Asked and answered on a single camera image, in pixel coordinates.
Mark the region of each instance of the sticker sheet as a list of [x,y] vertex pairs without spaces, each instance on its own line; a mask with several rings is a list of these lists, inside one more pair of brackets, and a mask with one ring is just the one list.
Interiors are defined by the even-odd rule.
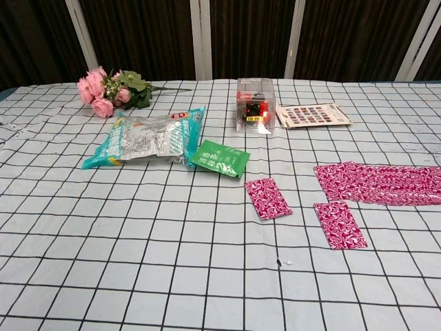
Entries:
[[305,126],[341,126],[352,121],[335,103],[308,106],[276,108],[277,116],[283,128],[302,128]]
[[314,208],[333,250],[367,247],[363,233],[344,201],[315,203]]
[[272,178],[248,181],[244,185],[261,219],[273,219],[292,214],[291,208],[288,207]]

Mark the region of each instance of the dark curtain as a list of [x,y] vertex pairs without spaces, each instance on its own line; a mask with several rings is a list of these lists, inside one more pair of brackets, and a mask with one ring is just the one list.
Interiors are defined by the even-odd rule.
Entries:
[[195,79],[188,0],[80,0],[99,63],[147,80]]
[[76,81],[87,70],[64,0],[1,0],[0,48],[0,90]]
[[294,78],[393,81],[428,2],[306,1]]
[[416,81],[439,81],[441,80],[441,29],[432,41],[432,45],[426,54],[420,69],[415,77]]
[[294,4],[210,0],[213,78],[282,78]]

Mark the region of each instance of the card with colorful stickers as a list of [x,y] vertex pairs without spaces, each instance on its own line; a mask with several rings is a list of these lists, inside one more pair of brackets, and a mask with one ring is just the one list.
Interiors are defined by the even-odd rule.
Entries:
[[309,106],[277,106],[276,112],[282,127],[286,129],[305,126],[341,126],[352,123],[335,103]]

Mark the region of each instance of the flower bouquet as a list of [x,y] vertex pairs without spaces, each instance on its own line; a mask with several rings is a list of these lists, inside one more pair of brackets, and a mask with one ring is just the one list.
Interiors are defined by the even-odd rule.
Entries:
[[113,116],[115,107],[128,109],[150,106],[152,93],[159,90],[182,90],[186,88],[162,88],[143,80],[135,71],[119,70],[112,76],[99,67],[88,72],[77,83],[81,100],[92,106],[100,117]]

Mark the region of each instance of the plastic snack bag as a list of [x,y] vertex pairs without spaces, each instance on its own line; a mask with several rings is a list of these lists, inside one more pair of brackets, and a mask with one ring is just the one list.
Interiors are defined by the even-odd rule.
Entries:
[[205,107],[159,117],[132,117],[121,113],[107,139],[82,169],[119,166],[122,161],[145,157],[186,163],[195,153]]
[[204,140],[190,161],[227,176],[241,177],[248,159],[249,153]]

